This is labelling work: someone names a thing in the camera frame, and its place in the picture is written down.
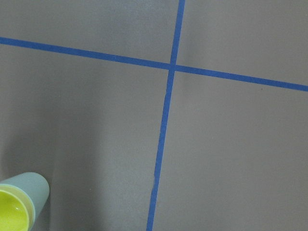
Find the green plastic cup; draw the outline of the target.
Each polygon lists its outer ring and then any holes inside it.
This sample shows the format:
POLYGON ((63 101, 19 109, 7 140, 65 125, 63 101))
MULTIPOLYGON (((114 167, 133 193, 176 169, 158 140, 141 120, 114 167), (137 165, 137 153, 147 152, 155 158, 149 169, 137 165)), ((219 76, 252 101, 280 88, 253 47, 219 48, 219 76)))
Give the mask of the green plastic cup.
POLYGON ((34 210, 33 224, 30 228, 32 230, 49 197, 50 187, 47 180, 38 173, 26 172, 1 181, 0 185, 2 184, 14 186, 29 197, 34 210))

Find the yellow plastic cup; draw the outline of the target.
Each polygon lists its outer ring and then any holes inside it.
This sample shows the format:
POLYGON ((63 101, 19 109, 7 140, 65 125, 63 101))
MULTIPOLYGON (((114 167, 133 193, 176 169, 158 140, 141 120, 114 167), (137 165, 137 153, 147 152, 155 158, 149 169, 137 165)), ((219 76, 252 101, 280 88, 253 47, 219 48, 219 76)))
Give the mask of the yellow plastic cup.
POLYGON ((20 189, 0 186, 0 229, 28 231, 33 224, 34 210, 29 197, 20 189))

